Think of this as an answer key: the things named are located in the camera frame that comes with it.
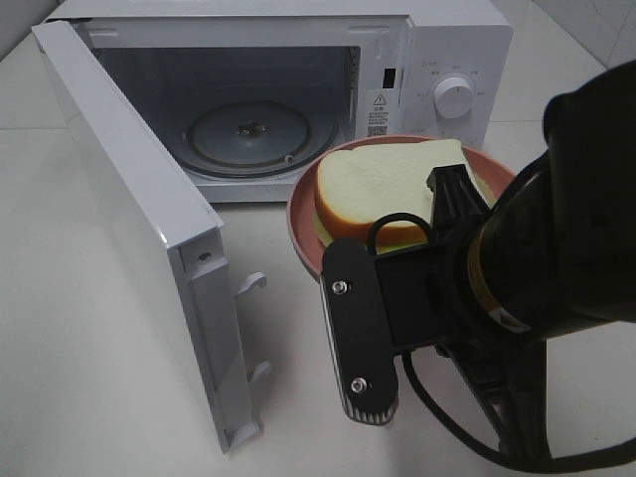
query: white countertop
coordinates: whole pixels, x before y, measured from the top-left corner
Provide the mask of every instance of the white countertop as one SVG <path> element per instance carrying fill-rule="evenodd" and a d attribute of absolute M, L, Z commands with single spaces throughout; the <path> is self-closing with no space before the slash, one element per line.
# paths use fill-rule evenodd
<path fill-rule="evenodd" d="M 535 4 L 495 2 L 515 27 L 484 150 L 514 170 L 538 157 L 548 100 L 603 71 Z M 220 453 L 170 363 L 97 217 L 31 37 L 0 64 L 0 475 L 495 476 L 419 403 L 398 368 L 388 427 L 342 412 L 318 285 L 297 259 L 284 206 L 216 207 L 232 280 L 263 271 L 242 298 L 247 360 L 274 366 L 264 434 Z M 549 342 L 555 455 L 636 434 L 636 326 Z M 421 378 L 462 424 L 495 443 L 452 365 L 415 353 Z M 634 475 L 636 465 L 585 475 Z"/>

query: microwave door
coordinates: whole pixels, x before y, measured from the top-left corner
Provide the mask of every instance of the microwave door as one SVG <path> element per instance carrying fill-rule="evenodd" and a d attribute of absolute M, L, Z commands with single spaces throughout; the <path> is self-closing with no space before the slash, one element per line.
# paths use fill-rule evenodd
<path fill-rule="evenodd" d="M 153 316 L 149 332 L 165 342 L 172 372 L 212 417 L 225 452 L 259 426 L 221 219 L 74 28 L 59 21 L 33 31 L 101 219 Z"/>

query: wall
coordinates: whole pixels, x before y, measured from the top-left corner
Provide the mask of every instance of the wall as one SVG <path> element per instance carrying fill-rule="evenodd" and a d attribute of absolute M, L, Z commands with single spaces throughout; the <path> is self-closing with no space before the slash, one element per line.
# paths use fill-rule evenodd
<path fill-rule="evenodd" d="M 535 0 L 606 67 L 636 59 L 636 0 Z"/>
<path fill-rule="evenodd" d="M 58 0 L 0 0 L 0 60 L 57 6 Z"/>

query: microwave control panel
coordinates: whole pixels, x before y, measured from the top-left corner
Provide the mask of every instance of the microwave control panel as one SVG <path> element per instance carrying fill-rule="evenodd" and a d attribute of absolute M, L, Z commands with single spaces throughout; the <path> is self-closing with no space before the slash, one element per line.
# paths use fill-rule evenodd
<path fill-rule="evenodd" d="M 512 29 L 416 28 L 400 92 L 400 132 L 455 137 L 481 147 Z"/>

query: white microwave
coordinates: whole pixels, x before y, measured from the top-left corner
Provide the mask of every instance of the white microwave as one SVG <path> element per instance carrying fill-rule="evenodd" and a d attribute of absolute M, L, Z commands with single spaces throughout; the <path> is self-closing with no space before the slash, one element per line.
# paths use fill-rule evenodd
<path fill-rule="evenodd" d="M 246 369 L 235 297 L 264 277 L 231 290 L 210 202 L 286 200 L 303 166 L 367 135 L 479 146 L 512 35 L 486 0 L 67 0 L 33 31 L 111 239 L 223 451 L 260 432 L 268 365 Z"/>
<path fill-rule="evenodd" d="M 56 20 L 211 203 L 286 201 L 365 136 L 479 148 L 512 37 L 487 0 L 67 0 Z"/>

